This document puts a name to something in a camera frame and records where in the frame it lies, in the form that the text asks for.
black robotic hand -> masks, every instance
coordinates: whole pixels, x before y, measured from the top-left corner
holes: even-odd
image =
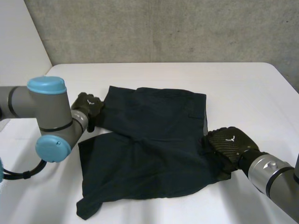
[[[100,114],[101,108],[104,103],[98,97],[94,97],[92,94],[86,94],[82,92],[78,95],[78,98],[71,106],[72,110],[79,110],[88,117],[88,132],[93,132],[95,127],[96,117]]]
[[[244,152],[259,151],[256,143],[236,127],[223,127],[209,132],[202,138],[202,145],[222,158],[224,171],[228,173],[239,169],[239,160]]]

light blue joint cap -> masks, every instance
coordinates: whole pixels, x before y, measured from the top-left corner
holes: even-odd
[[[27,88],[36,93],[57,95],[66,92],[64,80],[55,76],[36,77],[28,81]]]
[[[36,153],[46,162],[61,162],[71,153],[71,146],[63,138],[44,135],[36,142]]]

gray arm segment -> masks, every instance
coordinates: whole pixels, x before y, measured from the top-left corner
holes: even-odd
[[[71,111],[64,81],[58,77],[31,79],[28,86],[0,87],[0,120],[8,118],[36,118],[42,134],[36,152],[47,162],[64,160],[89,121],[80,110]]]
[[[299,223],[299,183],[294,168],[270,154],[256,158],[248,171],[251,183]]]

silver arm segment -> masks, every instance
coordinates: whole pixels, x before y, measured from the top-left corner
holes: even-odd
[[[245,152],[240,160],[240,168],[260,192],[299,223],[299,183],[296,181],[295,169],[273,155],[256,154]],[[242,160],[250,161],[249,169]]]

white wall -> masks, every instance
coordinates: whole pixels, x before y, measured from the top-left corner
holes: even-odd
[[[0,0],[0,85],[25,85],[52,67],[23,0]]]

